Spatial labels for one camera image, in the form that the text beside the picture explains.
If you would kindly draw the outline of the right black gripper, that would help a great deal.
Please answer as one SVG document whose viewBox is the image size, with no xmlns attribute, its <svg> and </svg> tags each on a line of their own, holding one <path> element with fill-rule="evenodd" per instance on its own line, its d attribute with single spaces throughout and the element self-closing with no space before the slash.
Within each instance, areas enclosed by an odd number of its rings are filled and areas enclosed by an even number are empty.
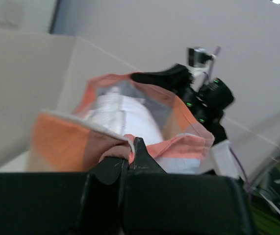
<svg viewBox="0 0 280 235">
<path fill-rule="evenodd" d="M 191 88 L 190 70 L 181 64 L 157 72 L 136 72 L 131 74 L 133 81 L 162 87 L 172 92 L 186 104 L 194 118 L 212 133 L 215 142 L 228 139 L 224 127 L 220 124 L 224 110 L 234 102 L 234 96 L 228 86 L 219 78 L 208 84 L 202 84 L 198 91 Z"/>
</svg>

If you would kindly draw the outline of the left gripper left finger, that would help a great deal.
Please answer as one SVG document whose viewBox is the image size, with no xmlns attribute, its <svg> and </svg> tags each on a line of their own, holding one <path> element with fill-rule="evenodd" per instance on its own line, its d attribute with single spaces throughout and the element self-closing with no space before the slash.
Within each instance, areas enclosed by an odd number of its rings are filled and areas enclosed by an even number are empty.
<svg viewBox="0 0 280 235">
<path fill-rule="evenodd" d="M 127 165 L 107 157 L 86 172 L 0 173 L 0 235 L 120 235 Z"/>
</svg>

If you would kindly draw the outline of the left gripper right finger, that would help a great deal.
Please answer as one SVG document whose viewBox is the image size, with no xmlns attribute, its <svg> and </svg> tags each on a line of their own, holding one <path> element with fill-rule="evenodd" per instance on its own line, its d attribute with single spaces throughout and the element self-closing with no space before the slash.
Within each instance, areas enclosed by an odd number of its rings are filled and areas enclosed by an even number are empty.
<svg viewBox="0 0 280 235">
<path fill-rule="evenodd" d="M 253 235 L 255 223 L 238 180 L 166 173 L 134 140 L 135 160 L 122 183 L 127 235 Z"/>
</svg>

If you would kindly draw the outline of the checkered orange blue pillowcase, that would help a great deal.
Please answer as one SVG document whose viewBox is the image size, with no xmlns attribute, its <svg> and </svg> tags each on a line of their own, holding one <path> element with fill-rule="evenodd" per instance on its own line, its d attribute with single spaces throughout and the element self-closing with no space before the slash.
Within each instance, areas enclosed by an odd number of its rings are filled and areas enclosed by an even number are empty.
<svg viewBox="0 0 280 235">
<path fill-rule="evenodd" d="M 107 157 L 135 160 L 133 135 L 119 135 L 85 120 L 100 95 L 112 87 L 121 94 L 144 99 L 163 141 L 147 145 L 150 156 L 168 173 L 197 172 L 214 136 L 191 114 L 185 103 L 162 87 L 135 82 L 129 74 L 106 74 L 90 79 L 72 112 L 43 110 L 35 121 L 26 169 L 32 172 L 87 171 Z"/>
</svg>

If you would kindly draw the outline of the white pillow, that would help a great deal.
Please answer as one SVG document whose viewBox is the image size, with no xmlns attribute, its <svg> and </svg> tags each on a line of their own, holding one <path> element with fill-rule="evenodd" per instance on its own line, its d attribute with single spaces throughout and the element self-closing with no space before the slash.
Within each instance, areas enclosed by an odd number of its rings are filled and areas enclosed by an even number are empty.
<svg viewBox="0 0 280 235">
<path fill-rule="evenodd" d="M 142 98 L 122 95 L 119 87 L 112 87 L 97 98 L 95 108 L 84 119 L 122 136 L 143 138 L 147 145 L 162 142 L 161 131 L 143 102 Z"/>
</svg>

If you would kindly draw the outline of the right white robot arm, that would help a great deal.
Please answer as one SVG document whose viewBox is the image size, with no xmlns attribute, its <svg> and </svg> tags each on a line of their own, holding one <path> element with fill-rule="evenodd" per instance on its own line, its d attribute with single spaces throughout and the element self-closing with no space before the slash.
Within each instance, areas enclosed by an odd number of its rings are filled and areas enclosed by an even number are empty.
<svg viewBox="0 0 280 235">
<path fill-rule="evenodd" d="M 221 79 L 210 80 L 209 72 L 202 71 L 201 74 L 204 80 L 197 91 L 191 87 L 196 77 L 194 69 L 181 64 L 175 64 L 164 71 L 136 72 L 131 78 L 135 82 L 156 85 L 176 94 L 196 120 L 215 138 L 210 150 L 213 167 L 207 173 L 238 179 L 230 141 L 220 124 L 224 110 L 234 102 L 233 93 Z"/>
</svg>

